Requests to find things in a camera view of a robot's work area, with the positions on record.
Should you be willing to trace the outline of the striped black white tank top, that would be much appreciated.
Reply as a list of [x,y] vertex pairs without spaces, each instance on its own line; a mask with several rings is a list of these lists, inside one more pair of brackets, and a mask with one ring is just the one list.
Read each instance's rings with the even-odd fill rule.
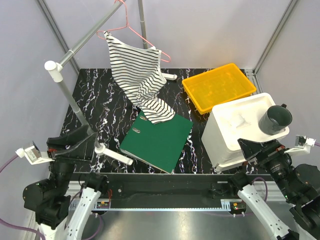
[[131,103],[152,123],[169,121],[175,111],[158,93],[167,80],[160,69],[161,50],[142,49],[123,43],[104,32],[108,45],[112,77]]

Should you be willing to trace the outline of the pink wire hanger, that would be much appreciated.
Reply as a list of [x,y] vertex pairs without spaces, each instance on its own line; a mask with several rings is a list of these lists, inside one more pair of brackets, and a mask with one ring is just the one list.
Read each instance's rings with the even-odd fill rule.
[[136,30],[134,30],[131,27],[130,22],[129,22],[128,7],[127,7],[127,4],[125,3],[125,1],[124,0],[115,0],[114,3],[115,4],[116,3],[121,3],[124,6],[124,10],[125,10],[125,25],[122,26],[122,27],[108,29],[106,32],[110,33],[110,32],[119,31],[119,30],[123,30],[123,29],[129,29],[135,35],[137,35],[139,38],[142,39],[142,45],[143,45],[143,48],[145,50],[148,48],[148,46],[154,47],[154,45],[150,41],[147,40],[144,13],[141,13],[141,11],[143,11],[143,2],[141,0],[138,1],[139,16],[142,17],[142,19],[140,19],[141,33],[138,33]]

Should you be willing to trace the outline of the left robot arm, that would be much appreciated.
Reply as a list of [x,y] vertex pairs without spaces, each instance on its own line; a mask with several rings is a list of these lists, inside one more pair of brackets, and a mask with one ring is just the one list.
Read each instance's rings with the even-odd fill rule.
[[48,138],[45,152],[35,143],[16,151],[32,165],[49,163],[49,177],[28,185],[22,193],[24,208],[35,212],[43,240],[80,240],[98,198],[108,193],[108,178],[89,173],[81,186],[79,203],[68,219],[71,196],[67,190],[75,165],[92,161],[96,138],[96,132],[82,125],[63,136]]

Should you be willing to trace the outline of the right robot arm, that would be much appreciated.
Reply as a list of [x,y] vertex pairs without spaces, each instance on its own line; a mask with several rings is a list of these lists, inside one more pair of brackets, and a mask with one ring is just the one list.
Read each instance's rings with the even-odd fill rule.
[[291,230],[259,196],[249,177],[239,172],[228,179],[227,192],[241,198],[264,226],[271,240],[318,240],[320,238],[320,171],[310,164],[292,165],[290,149],[278,140],[255,142],[238,139],[247,161],[264,169],[281,191],[298,232]]

